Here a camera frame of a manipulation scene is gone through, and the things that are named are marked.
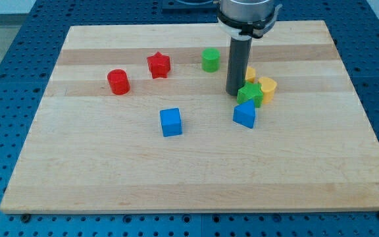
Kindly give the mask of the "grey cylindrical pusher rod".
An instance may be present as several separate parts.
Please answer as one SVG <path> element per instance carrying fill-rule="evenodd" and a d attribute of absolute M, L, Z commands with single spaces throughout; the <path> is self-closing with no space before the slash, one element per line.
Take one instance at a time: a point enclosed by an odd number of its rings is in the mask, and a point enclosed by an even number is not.
<path fill-rule="evenodd" d="M 251 50 L 252 39 L 230 40 L 226 92 L 237 96 L 238 90 L 245 85 L 245 75 Z"/>

